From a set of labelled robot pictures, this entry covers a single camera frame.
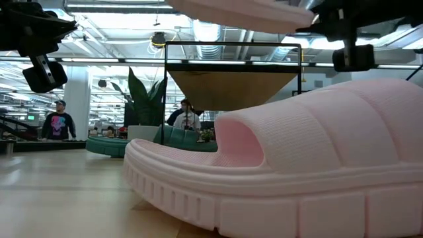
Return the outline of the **snake plant in white pot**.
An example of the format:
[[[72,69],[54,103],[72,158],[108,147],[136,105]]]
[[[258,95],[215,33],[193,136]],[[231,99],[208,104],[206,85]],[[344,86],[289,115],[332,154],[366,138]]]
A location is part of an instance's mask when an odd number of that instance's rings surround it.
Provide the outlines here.
[[[165,104],[163,98],[166,94],[166,80],[155,81],[150,90],[139,80],[132,68],[128,74],[128,96],[121,88],[111,83],[112,87],[126,99],[128,106],[134,111],[137,124],[128,125],[128,140],[144,139],[153,141],[159,126],[164,122]]]

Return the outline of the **black background screen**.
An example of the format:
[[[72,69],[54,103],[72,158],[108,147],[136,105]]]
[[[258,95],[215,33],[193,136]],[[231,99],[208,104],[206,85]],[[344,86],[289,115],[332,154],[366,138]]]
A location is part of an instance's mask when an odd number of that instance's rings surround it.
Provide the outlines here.
[[[136,111],[128,104],[124,107],[124,127],[138,126],[139,120]]]

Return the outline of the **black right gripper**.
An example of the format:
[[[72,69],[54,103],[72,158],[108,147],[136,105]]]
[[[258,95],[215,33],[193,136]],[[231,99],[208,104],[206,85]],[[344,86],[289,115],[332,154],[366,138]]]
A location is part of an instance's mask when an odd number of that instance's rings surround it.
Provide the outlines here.
[[[324,0],[317,5],[319,22],[296,33],[313,33],[326,36],[330,42],[351,39],[358,28],[398,19],[406,15],[402,0]]]

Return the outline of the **black aluminium table frame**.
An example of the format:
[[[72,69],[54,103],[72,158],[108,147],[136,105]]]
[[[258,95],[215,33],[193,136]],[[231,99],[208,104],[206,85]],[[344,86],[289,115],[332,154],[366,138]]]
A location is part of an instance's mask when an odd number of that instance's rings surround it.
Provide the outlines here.
[[[5,154],[6,141],[0,140],[0,155]],[[35,152],[35,151],[56,151],[68,149],[84,149],[86,141],[59,141],[59,142],[41,142],[41,141],[14,141],[13,152]]]

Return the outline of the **person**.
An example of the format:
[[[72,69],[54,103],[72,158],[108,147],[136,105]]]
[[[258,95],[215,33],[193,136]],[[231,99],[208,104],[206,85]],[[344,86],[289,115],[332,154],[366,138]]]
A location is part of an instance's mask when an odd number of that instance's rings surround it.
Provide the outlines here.
[[[199,116],[194,112],[191,103],[187,99],[181,101],[181,109],[182,113],[176,117],[173,126],[183,130],[199,132],[201,129]]]
[[[47,115],[43,126],[41,138],[43,141],[63,141],[71,136],[76,138],[75,123],[70,114],[65,112],[66,102],[55,101],[56,111]]]
[[[184,112],[184,110],[182,108],[179,108],[177,110],[175,110],[167,119],[167,124],[170,126],[174,126],[174,123],[177,119],[177,117],[182,114]]]

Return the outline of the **white round column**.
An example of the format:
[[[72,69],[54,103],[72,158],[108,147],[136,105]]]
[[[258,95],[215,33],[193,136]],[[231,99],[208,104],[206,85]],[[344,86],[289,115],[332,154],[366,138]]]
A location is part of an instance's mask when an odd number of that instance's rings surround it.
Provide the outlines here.
[[[64,87],[65,111],[75,124],[76,140],[85,141],[89,134],[92,79],[87,67],[67,67],[68,81]]]

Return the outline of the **corrugated silver ventilation duct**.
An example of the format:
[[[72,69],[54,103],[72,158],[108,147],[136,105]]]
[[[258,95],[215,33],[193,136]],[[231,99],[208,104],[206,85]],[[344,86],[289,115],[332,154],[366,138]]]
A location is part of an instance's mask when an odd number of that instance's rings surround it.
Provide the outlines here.
[[[193,20],[194,39],[198,42],[218,42],[221,38],[221,25]],[[201,60],[219,60],[222,47],[217,45],[197,45],[198,57]]]

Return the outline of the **wooden shelf black metal frame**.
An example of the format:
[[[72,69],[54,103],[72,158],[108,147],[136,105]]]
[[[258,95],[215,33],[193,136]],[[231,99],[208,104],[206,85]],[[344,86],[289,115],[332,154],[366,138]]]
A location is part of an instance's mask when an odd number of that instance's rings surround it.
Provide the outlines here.
[[[243,59],[169,59],[170,46],[275,47],[297,49],[298,61],[278,63]],[[302,86],[302,47],[298,43],[168,41],[165,44],[164,80],[171,76],[195,109],[231,111],[265,103],[294,77]]]

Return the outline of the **dark green slide sandal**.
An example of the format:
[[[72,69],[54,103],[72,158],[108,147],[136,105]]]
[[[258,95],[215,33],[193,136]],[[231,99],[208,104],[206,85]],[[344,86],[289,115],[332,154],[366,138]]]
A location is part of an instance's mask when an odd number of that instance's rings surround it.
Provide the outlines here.
[[[86,140],[86,150],[101,155],[123,158],[128,143],[129,141],[126,139],[89,137]]]
[[[198,135],[191,130],[183,130],[165,125],[163,145],[177,149],[197,152],[216,152],[215,141],[198,142]]]

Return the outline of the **pink foam slide sandal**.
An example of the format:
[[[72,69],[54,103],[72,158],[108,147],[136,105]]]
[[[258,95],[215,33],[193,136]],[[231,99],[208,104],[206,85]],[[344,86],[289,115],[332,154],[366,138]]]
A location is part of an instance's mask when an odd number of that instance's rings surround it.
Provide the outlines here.
[[[271,34],[294,33],[311,26],[315,14],[275,0],[165,0],[196,20]]]
[[[223,113],[215,131],[215,152],[129,142],[128,184],[227,237],[423,235],[422,87],[347,81]]]

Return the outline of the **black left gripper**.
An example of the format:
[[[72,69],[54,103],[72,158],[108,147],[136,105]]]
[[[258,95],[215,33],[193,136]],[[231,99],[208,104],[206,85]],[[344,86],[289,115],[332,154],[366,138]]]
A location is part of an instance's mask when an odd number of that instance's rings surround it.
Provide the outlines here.
[[[17,51],[26,57],[58,51],[58,43],[78,27],[75,20],[63,17],[63,12],[45,11],[29,0],[0,0],[0,52]]]

